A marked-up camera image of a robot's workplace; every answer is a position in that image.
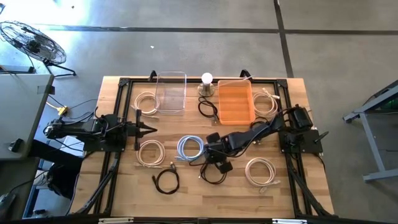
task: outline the gray floor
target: gray floor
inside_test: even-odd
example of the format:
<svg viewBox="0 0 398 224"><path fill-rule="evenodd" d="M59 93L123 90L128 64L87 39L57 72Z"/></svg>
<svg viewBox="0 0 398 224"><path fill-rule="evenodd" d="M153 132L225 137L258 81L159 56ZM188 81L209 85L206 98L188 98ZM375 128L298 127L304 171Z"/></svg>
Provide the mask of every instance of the gray floor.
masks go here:
<svg viewBox="0 0 398 224"><path fill-rule="evenodd" d="M277 28L271 0L44 1L51 12L47 16L32 16L27 9L23 14L12 13L14 2L6 6L0 20L79 26ZM280 0L280 5L287 29L397 29L397 1ZM36 4L29 7L43 11ZM43 32L67 52L64 66L78 73L54 82L55 97L68 106L96 98L104 75L148 75L155 69L181 70L190 76L205 72L235 76L245 68L257 77L286 77L278 34ZM323 146L335 213L397 223L398 178L371 184L362 181L363 174L376 171L376 164L361 124L345 124L341 119L398 78L397 36L287 35L287 43L294 76L305 80L315 124L330 131ZM22 53L1 43L0 62L5 55L13 55L8 61L13 64L30 63ZM39 62L35 65L45 72ZM71 116L94 106L91 102L76 108ZM55 117L56 112L46 108L40 127ZM37 137L44 139L40 132ZM398 167L394 162L398 160L392 161L390 165ZM37 208L45 206L39 200Z"/></svg>

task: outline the coiled blue cable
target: coiled blue cable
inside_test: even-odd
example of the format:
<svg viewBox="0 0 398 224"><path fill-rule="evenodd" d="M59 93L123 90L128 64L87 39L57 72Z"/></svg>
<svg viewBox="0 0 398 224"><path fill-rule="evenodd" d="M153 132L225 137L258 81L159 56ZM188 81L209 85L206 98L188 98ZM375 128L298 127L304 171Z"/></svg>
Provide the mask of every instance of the coiled blue cable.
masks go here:
<svg viewBox="0 0 398 224"><path fill-rule="evenodd" d="M199 153L195 156L186 156L184 153L184 145L188 140L193 140L199 144ZM201 138L198 136L184 136L182 137L177 144L177 152L178 156L175 158L180 161L194 161L195 159L198 159L204 152L204 146L205 143Z"/></svg>

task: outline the transparent plastic bin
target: transparent plastic bin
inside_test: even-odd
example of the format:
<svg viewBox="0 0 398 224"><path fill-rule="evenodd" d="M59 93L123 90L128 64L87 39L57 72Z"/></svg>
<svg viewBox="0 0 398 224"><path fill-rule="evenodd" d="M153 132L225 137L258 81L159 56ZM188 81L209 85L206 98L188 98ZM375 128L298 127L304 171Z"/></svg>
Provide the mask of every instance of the transparent plastic bin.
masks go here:
<svg viewBox="0 0 398 224"><path fill-rule="evenodd" d="M185 108L187 74L160 72L157 76L155 109L163 114L179 115Z"/></svg>
<svg viewBox="0 0 398 224"><path fill-rule="evenodd" d="M251 82L249 80L218 81L218 106L221 124L251 124L256 118Z"/></svg>

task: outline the wooden tabletop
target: wooden tabletop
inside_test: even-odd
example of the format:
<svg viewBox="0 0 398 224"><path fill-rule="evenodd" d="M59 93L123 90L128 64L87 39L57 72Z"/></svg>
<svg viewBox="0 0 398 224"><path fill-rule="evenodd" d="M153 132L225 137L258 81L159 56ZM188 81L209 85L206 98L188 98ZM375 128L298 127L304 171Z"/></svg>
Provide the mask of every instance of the wooden tabletop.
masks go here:
<svg viewBox="0 0 398 224"><path fill-rule="evenodd" d="M97 114L113 113L114 102L118 90L120 77L104 77L98 97ZM310 109L303 79L288 78L289 93L292 105ZM143 91L155 92L155 83L135 83L132 89L131 104L136 96ZM118 179L114 195L112 216L124 217L236 217L236 218L292 218L294 217L292 197L290 194L289 180L285 157L279 151L277 133L262 140L261 145L251 145L246 153L239 158L231 158L233 170L228 172L226 180L220 185L211 185L199 179L199 167L189 166L187 162L176 161L177 142L185 135L196 135L204 141L208 134L219 132L221 136L233 131L247 131L248 126L225 126L215 124L212 119L202 116L198 111L197 83L187 83L187 99L185 111L182 116L167 116L157 113L160 119L142 117L146 125L157 128L156 133L148 134L141 139L141 143L155 139L164 144L166 149L163 168L169 168L170 162L177 166L180 176L180 188L173 195L159 193L152 181L152 175L157 176L162 169L151 169L137 166L136 152L133 150L134 138L127 140L126 151L122 153L119 166ZM274 92L272 85L253 84L253 94L266 87L270 93ZM216 106L218 102L217 91L209 98ZM143 101L141 108L145 111L153 108L154 102ZM266 100L256 103L259 108L267 108ZM210 109L203 107L204 112ZM135 121L134 110L129 110L127 119ZM195 142L186 144L186 154L193 156L198 152ZM148 162L155 161L159 151L155 147L146 148L142 153L143 159ZM89 199L100 179L104 153L96 152L87 158L81 167L75 198L71 212L77 211ZM276 166L276 180L280 184L272 185L264 193L259 193L257 187L252 186L245 178L244 168L247 162L254 157L269 159ZM312 154L303 154L303 164L307 178L308 188L324 206L333 213L328 184L325 172L319 158ZM251 174L257 180L267 180L268 170L261 164L255 164ZM213 166L206 172L209 180L218 180L220 172ZM175 187L175 177L166 173L160 179L159 185L168 191ZM302 194L298 190L300 206L303 209ZM107 197L103 197L102 208Z"/></svg>

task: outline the orange plastic container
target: orange plastic container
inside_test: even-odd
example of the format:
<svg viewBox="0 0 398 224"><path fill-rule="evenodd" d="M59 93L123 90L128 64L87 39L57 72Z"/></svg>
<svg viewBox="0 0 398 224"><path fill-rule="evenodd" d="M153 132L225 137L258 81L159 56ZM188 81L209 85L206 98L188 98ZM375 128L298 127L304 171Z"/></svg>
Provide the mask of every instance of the orange plastic container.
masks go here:
<svg viewBox="0 0 398 224"><path fill-rule="evenodd" d="M249 80L218 81L218 107L221 124L251 124L256 118L251 82Z"/></svg>

